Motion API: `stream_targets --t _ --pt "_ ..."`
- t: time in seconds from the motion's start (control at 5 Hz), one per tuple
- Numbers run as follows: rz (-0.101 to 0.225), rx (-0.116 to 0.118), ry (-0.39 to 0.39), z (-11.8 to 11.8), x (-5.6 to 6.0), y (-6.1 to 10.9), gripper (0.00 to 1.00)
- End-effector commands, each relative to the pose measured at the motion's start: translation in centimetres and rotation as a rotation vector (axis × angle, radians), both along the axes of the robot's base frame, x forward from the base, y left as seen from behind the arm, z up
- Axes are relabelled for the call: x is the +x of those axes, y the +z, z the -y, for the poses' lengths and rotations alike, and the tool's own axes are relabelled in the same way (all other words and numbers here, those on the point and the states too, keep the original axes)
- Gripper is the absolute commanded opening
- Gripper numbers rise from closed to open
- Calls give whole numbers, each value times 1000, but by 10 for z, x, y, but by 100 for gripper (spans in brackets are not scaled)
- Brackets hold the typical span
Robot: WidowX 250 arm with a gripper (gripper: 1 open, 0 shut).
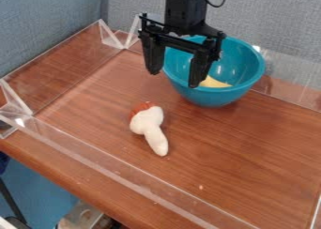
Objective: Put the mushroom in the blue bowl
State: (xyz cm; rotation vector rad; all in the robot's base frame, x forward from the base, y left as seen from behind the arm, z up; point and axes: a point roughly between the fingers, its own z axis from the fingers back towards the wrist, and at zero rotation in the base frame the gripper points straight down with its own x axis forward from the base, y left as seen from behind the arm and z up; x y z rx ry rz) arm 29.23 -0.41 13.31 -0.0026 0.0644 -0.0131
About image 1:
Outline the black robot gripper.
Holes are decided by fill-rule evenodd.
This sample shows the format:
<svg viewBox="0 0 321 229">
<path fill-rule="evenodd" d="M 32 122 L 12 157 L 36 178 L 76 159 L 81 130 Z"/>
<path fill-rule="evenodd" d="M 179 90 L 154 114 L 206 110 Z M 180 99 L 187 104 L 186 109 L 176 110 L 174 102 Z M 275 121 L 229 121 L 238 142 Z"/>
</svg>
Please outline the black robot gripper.
<svg viewBox="0 0 321 229">
<path fill-rule="evenodd" d="M 207 6 L 221 8 L 210 0 L 166 0 L 164 21 L 151 14 L 139 15 L 146 68 L 151 75 L 159 73 L 167 47 L 192 54 L 190 61 L 188 87 L 195 88 L 206 79 L 212 61 L 221 54 L 226 34 L 206 23 Z"/>
</svg>

